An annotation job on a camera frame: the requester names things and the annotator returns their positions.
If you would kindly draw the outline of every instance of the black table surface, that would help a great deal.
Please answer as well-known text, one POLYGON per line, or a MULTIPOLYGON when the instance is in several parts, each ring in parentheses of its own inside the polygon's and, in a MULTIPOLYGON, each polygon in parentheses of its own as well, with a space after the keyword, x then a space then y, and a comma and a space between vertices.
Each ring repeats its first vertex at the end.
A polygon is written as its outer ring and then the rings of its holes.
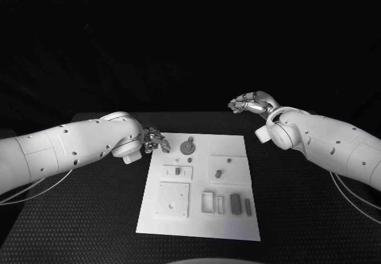
MULTIPOLYGON (((81 113, 73 121, 106 114, 81 113)), ((381 225, 351 206, 328 171, 299 151, 260 143, 256 130, 266 123, 260 116, 250 112, 132 115, 162 132, 244 136, 262 242, 138 234, 152 154, 130 165, 110 154, 26 202, 0 263, 169 263, 201 257, 263 263, 381 263, 381 225)), ((63 176, 50 177, 29 195, 63 176)), ((373 200, 374 189, 344 180, 373 200)), ((376 209, 354 202, 381 219, 376 209)))

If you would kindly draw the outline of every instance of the dark curtain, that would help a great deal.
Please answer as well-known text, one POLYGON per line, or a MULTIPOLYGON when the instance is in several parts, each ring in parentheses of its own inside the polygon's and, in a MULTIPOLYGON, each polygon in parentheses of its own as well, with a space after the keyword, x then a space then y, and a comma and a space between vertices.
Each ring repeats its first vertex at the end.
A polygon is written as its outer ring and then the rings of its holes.
POLYGON ((19 135, 78 112, 227 111, 259 90, 380 135, 377 7, 3 1, 0 20, 2 127, 19 135))

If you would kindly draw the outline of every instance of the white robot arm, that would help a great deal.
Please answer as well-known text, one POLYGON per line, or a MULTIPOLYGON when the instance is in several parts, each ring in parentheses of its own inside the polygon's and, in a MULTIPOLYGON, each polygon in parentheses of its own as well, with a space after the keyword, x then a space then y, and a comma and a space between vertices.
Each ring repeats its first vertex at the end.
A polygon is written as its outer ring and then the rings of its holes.
POLYGON ((282 107, 263 91, 230 102, 234 113, 250 111, 266 118, 256 131, 262 143, 273 140, 299 150, 324 169, 381 190, 381 140, 351 124, 292 107, 282 107))
POLYGON ((55 174, 101 160, 112 152, 130 164, 171 146, 155 128, 143 128, 126 112, 70 123, 25 136, 0 140, 0 194, 55 174))

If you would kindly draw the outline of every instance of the table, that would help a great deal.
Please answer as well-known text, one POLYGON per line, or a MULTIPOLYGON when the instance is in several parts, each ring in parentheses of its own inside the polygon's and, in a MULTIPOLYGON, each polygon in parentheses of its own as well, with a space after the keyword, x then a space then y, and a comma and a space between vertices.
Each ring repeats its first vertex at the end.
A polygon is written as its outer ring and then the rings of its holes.
MULTIPOLYGON (((74 122, 107 113, 81 113, 74 122)), ((138 234, 152 154, 126 165, 109 155, 73 171, 26 202, 0 250, 0 263, 169 263, 226 257, 263 263, 380 263, 381 226, 344 199, 330 173, 296 150, 262 144, 265 120, 244 112, 132 113, 162 132, 244 135, 262 242, 138 234)), ((50 177, 29 195, 64 174, 50 177)), ((373 189, 345 183, 371 199, 373 189)), ((357 205, 380 219, 370 206, 357 205)))

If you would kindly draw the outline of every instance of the cable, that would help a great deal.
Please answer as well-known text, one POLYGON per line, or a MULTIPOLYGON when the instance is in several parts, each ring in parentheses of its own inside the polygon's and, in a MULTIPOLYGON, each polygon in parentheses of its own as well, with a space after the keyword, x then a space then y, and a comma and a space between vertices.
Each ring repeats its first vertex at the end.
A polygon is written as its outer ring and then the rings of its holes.
POLYGON ((13 199, 16 196, 19 196, 22 193, 25 193, 29 189, 32 189, 42 181, 45 180, 41 179, 34 185, 31 185, 28 188, 24 189, 24 191, 18 192, 16 194, 13 194, 8 199, 5 199, 3 201, 0 201, 0 204, 3 204, 5 202, 8 202, 11 199, 13 199))
POLYGON ((32 197, 29 197, 29 198, 26 198, 26 199, 24 199, 24 200, 21 200, 21 201, 16 201, 16 202, 8 202, 8 203, 3 203, 3 201, 0 202, 0 206, 2 205, 11 205, 11 204, 16 204, 18 202, 25 202, 25 201, 28 201, 28 200, 31 200, 31 199, 34 199, 35 197, 38 197, 38 196, 41 196, 41 194, 44 194, 44 193, 47 193, 63 181, 64 181, 64 179, 65 179, 65 177, 55 183, 55 185, 54 186, 51 186, 45 191, 42 191, 39 194, 37 194, 35 196, 32 196, 32 197))
POLYGON ((341 184, 344 185, 344 187, 345 187, 345 189, 348 190, 348 192, 363 201, 363 202, 366 202, 370 206, 373 206, 374 208, 377 208, 377 209, 380 209, 381 210, 381 207, 379 207, 377 205, 374 205, 371 202, 368 202, 364 198, 361 198, 353 191, 351 191, 351 189, 348 188, 348 186, 345 185, 345 183, 344 183, 344 181, 343 181, 343 179, 340 178, 340 175, 338 174, 335 174, 337 175, 337 177, 338 177, 338 179, 340 179, 340 182, 341 182, 341 184))
POLYGON ((353 203, 353 201, 350 200, 350 198, 347 197, 347 195, 344 194, 344 191, 341 190, 341 188, 340 188, 340 185, 338 185, 338 183, 337 183, 337 181, 335 181, 335 178, 334 178, 334 174, 332 174, 332 172, 330 172, 330 174, 331 174, 331 177, 332 177, 332 180, 334 180, 334 182, 335 182, 335 186, 338 187, 338 190, 340 190, 340 192, 341 192, 341 194, 343 194, 343 196, 344 196, 344 198, 347 199, 347 201, 351 203, 351 205, 357 208, 357 210, 360 210, 360 212, 368 217, 368 218, 371 218, 379 224, 381 224, 381 222, 377 220, 377 219, 374 219, 373 218, 373 216, 370 216, 358 207, 357 207, 357 205, 353 203))

